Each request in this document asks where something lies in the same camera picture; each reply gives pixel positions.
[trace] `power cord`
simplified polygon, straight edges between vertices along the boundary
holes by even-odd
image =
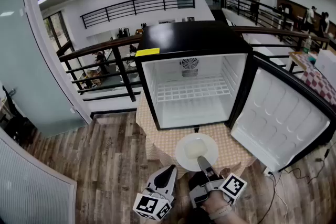
[[[317,161],[319,161],[319,162],[323,162],[323,165],[322,165],[321,169],[319,170],[319,172],[317,173],[317,175],[316,175],[315,177],[313,177],[313,178],[310,178],[309,176],[303,176],[303,177],[301,177],[301,169],[300,169],[300,168],[295,168],[295,169],[291,170],[290,172],[286,171],[286,169],[284,169],[284,171],[285,171],[287,174],[289,174],[289,173],[291,173],[291,172],[293,172],[293,171],[295,171],[295,170],[299,170],[299,171],[300,171],[300,176],[297,177],[297,176],[293,173],[294,176],[295,176],[297,179],[302,179],[302,178],[308,177],[309,180],[308,180],[307,184],[309,184],[313,179],[317,178],[317,177],[319,176],[319,174],[321,173],[322,169],[323,169],[324,166],[325,166],[325,162],[324,162],[324,161],[326,160],[325,158],[328,156],[328,154],[329,154],[329,152],[330,152],[330,149],[331,149],[334,145],[336,145],[336,142],[333,143],[333,144],[331,145],[331,147],[327,149],[326,153],[324,154],[324,159],[321,159],[321,158],[320,158],[320,159],[317,159]],[[270,211],[270,209],[271,209],[271,207],[272,207],[272,204],[273,204],[273,200],[274,200],[275,194],[281,199],[281,201],[282,201],[282,202],[285,204],[285,206],[286,206],[286,214],[285,214],[285,217],[284,217],[284,223],[286,224],[286,216],[287,216],[287,212],[288,212],[288,206],[287,206],[287,204],[285,203],[285,201],[284,201],[284,200],[279,196],[279,194],[276,192],[276,186],[277,186],[277,184],[278,184],[278,183],[280,182],[280,180],[281,180],[282,171],[281,171],[281,173],[280,173],[280,177],[279,177],[278,182],[277,182],[277,180],[276,180],[276,178],[275,178],[275,176],[274,176],[274,174],[273,174],[272,172],[268,172],[268,174],[271,175],[271,176],[274,178],[274,181],[273,181],[272,178],[270,178],[270,179],[272,180],[272,182],[273,182],[273,197],[272,197],[272,201],[271,201],[271,203],[270,203],[270,205],[269,205],[268,210],[266,211],[266,213],[264,214],[264,216],[262,217],[262,219],[261,219],[257,224],[260,224],[260,223],[264,220],[264,218],[266,217],[266,215],[268,214],[268,212]]]
[[[274,181],[273,181],[272,178],[270,178],[272,180],[272,182],[273,182],[273,197],[272,197],[272,201],[271,201],[271,203],[270,203],[270,205],[268,207],[268,210],[266,211],[266,213],[264,214],[264,216],[262,217],[262,219],[258,222],[258,224],[260,224],[264,220],[264,218],[266,217],[266,215],[270,211],[270,209],[272,207],[272,204],[273,204],[274,197],[275,197],[275,187],[277,185],[277,180],[275,179],[275,176],[274,176],[274,174],[272,172],[269,172],[269,174],[274,178]]]
[[[279,180],[278,180],[278,183],[280,182],[280,180],[281,180],[281,176],[282,176],[282,171],[280,172],[280,177],[279,177]],[[287,206],[287,204],[285,203],[285,201],[280,197],[280,195],[277,193],[277,190],[275,190],[275,194],[280,198],[280,200],[283,202],[283,204],[286,206],[286,213],[285,213],[285,217],[284,217],[284,223],[283,224],[286,224],[286,216],[287,216],[287,213],[288,213],[288,206]]]
[[[335,144],[336,144],[336,142],[333,143],[333,144],[331,145],[331,147],[327,149],[326,153],[324,154],[324,159],[321,159],[321,158],[317,158],[317,159],[316,159],[317,162],[323,162],[323,165],[322,165],[321,169],[318,171],[318,173],[317,173],[317,175],[316,175],[315,177],[310,178],[309,176],[301,176],[301,169],[300,169],[300,168],[295,168],[295,169],[293,169],[293,170],[291,170],[291,171],[289,171],[289,172],[288,172],[286,169],[284,169],[284,171],[285,171],[287,174],[290,174],[290,173],[292,173],[292,172],[293,172],[293,174],[294,174],[294,171],[295,171],[295,170],[299,170],[299,171],[300,171],[300,175],[299,175],[299,177],[297,177],[297,176],[294,174],[294,176],[296,177],[296,179],[308,178],[307,184],[309,184],[310,182],[312,182],[313,179],[318,178],[318,176],[320,175],[321,171],[323,170],[323,168],[324,168],[325,165],[326,165],[326,163],[325,163],[326,157],[328,157],[328,154],[329,154],[329,152],[330,152],[330,149],[331,149]]]

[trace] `white plate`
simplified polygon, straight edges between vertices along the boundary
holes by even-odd
[[[207,147],[207,152],[203,155],[207,161],[214,165],[218,158],[218,146],[210,136],[202,133],[189,134],[183,137],[175,148],[175,158],[177,162],[184,168],[189,171],[199,172],[201,171],[200,166],[198,165],[197,158],[189,159],[185,152],[185,145],[189,142],[192,142],[198,138],[201,138]]]

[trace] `white wall panel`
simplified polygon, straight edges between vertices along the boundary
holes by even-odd
[[[51,170],[0,129],[0,217],[7,223],[74,223],[76,182]]]

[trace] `mini fridge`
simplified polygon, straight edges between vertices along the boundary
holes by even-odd
[[[336,129],[323,98],[224,22],[147,27],[135,61],[158,130],[223,122],[273,171]]]

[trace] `fridge shelf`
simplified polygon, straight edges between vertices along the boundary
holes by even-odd
[[[169,81],[160,83],[157,88],[158,102],[170,102],[183,99],[231,94],[222,75]]]

